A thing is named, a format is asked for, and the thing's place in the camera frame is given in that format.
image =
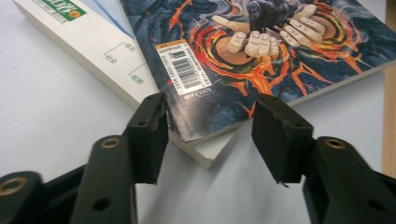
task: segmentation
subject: book cover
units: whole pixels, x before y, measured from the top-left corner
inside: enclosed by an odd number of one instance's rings
[[[355,0],[121,0],[183,144],[384,69],[396,34]]]

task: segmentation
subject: screw hole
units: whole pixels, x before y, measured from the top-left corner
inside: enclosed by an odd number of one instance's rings
[[[329,146],[329,147],[334,147],[334,148],[338,148],[338,149],[344,149],[346,148],[346,145],[341,142],[340,140],[337,139],[326,139],[325,143]]]
[[[377,211],[385,211],[387,210],[384,206],[384,204],[376,201],[376,200],[367,200],[367,203],[370,205],[370,207],[374,208]]]
[[[93,204],[93,210],[103,211],[111,205],[111,201],[108,198],[100,199]]]
[[[102,142],[102,147],[104,148],[111,148],[111,147],[116,147],[120,144],[120,140],[117,138],[109,138]]]

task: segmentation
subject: black plastic part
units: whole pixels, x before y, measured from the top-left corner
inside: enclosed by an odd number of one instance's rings
[[[98,140],[84,172],[72,224],[137,223],[128,140]]]
[[[252,137],[276,182],[301,181],[301,155],[312,144],[313,130],[310,123],[278,98],[258,95]]]
[[[84,171],[85,165],[45,184],[48,204],[41,218],[42,224],[69,223]]]
[[[45,206],[39,174],[18,172],[0,178],[0,223],[39,223]]]
[[[352,145],[320,137],[312,159],[323,183],[304,186],[312,223],[396,223],[395,195]]]
[[[134,183],[156,184],[168,144],[165,94],[146,97],[123,135],[132,149]]]

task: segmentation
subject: wooden edge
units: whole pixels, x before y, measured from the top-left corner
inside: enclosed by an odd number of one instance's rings
[[[387,0],[387,26],[396,31],[396,0]],[[396,65],[385,71],[382,172],[396,178]]]

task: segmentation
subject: book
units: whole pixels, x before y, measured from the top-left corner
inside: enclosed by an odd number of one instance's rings
[[[251,119],[257,93],[295,105],[396,59],[355,0],[120,1],[185,146]]]
[[[104,5],[99,0],[85,2],[90,7],[78,0],[14,0],[32,24],[98,77],[131,108],[137,109],[147,96],[158,92],[146,60],[135,40],[130,37],[125,24],[113,16],[116,9],[110,14],[102,11]],[[206,169],[214,163],[231,137],[232,133],[228,133],[194,147],[187,147],[179,144],[174,134],[171,133],[170,136],[184,152]]]

